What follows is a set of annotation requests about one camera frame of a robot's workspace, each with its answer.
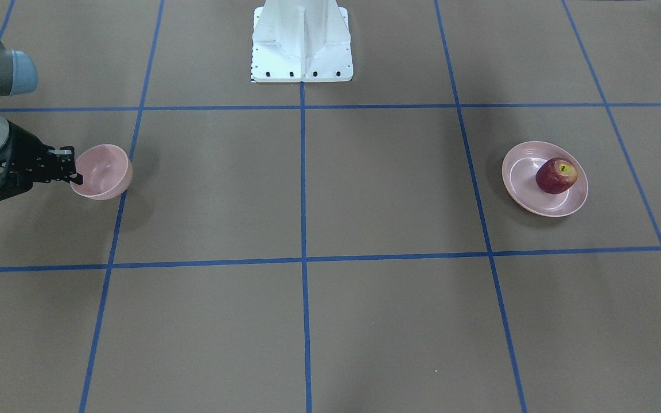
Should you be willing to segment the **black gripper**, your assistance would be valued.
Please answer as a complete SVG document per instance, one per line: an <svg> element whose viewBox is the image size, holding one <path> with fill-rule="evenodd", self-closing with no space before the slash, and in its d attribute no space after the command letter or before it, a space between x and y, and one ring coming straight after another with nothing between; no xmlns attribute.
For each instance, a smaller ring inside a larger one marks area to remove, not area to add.
<svg viewBox="0 0 661 413"><path fill-rule="evenodd" d="M74 147L55 149L34 134L8 121L7 136L0 148L0 201L21 195L36 182L66 181L82 185Z"/></svg>

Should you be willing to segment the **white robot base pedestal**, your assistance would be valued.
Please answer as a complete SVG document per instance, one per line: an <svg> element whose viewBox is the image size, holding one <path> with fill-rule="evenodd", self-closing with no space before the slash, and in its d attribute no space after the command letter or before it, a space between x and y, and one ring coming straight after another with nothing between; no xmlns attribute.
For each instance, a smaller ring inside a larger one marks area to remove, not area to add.
<svg viewBox="0 0 661 413"><path fill-rule="evenodd" d="M252 18L251 81L353 79L349 15L336 1L267 1Z"/></svg>

